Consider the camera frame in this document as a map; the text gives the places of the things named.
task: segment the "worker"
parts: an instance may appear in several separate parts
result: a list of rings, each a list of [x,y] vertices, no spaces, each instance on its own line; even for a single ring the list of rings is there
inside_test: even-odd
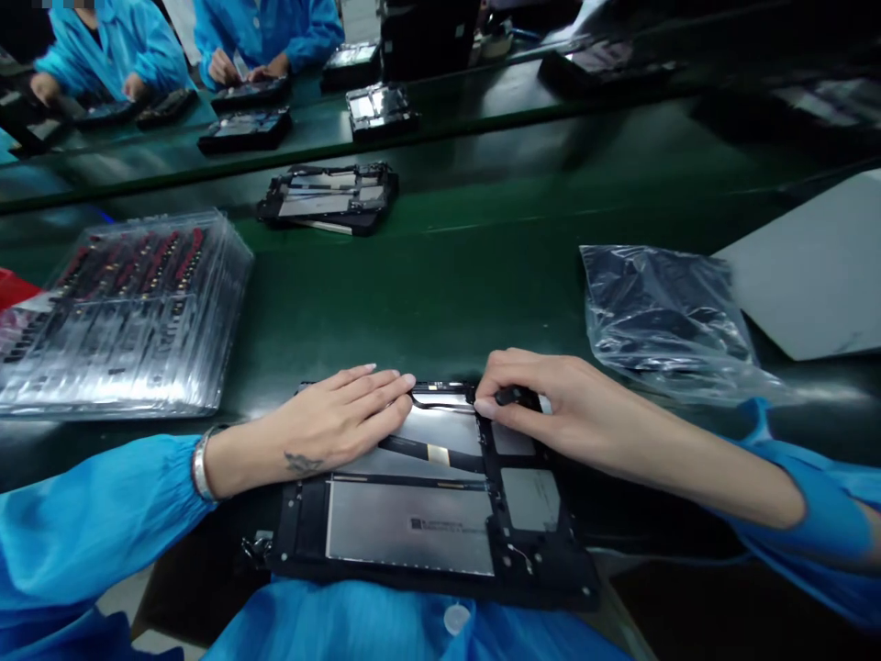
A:
[[[49,17],[55,43],[34,62],[30,82],[45,105],[101,84],[117,101],[195,87],[180,43],[151,0],[53,0]]]
[[[135,441],[0,496],[0,657],[133,658],[125,616],[105,618],[95,600],[155,562],[219,501],[332,471],[397,429],[416,379],[374,368],[339,372],[264,418],[202,437]],[[494,393],[515,384],[543,393],[552,413],[499,407]],[[771,567],[881,630],[877,474],[786,443],[723,440],[572,357],[495,352],[476,395],[489,419],[712,509]],[[469,618],[452,635],[443,615],[456,603]],[[441,656],[625,658],[565,612],[360,581],[280,580],[251,597],[205,659]]]
[[[195,0],[200,71],[215,91],[324,64],[343,36],[333,0]]]

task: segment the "red object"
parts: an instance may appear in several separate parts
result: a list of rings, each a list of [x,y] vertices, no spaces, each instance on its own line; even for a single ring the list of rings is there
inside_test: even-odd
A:
[[[28,300],[42,291],[38,286],[22,280],[12,271],[0,268],[0,310]]]

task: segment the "silver bracelet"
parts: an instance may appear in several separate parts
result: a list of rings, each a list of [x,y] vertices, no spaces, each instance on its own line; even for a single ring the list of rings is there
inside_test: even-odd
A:
[[[205,476],[205,449],[208,441],[219,431],[225,430],[229,425],[215,425],[204,434],[199,443],[196,444],[193,451],[193,482],[195,490],[198,492],[202,500],[210,503],[217,503],[219,500],[211,493],[211,487],[208,486],[208,478]]]

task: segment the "clear plastic tray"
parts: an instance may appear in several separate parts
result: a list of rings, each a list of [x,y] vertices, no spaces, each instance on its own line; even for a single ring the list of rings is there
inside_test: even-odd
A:
[[[0,314],[0,417],[215,412],[252,263],[217,210],[84,231],[39,309]]]

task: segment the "wrist tattoo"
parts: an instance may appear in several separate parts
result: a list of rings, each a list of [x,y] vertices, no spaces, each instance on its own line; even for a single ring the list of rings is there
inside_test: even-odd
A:
[[[287,459],[287,469],[294,473],[297,478],[312,477],[321,472],[321,466],[324,464],[323,459],[309,459],[304,454],[284,453]]]

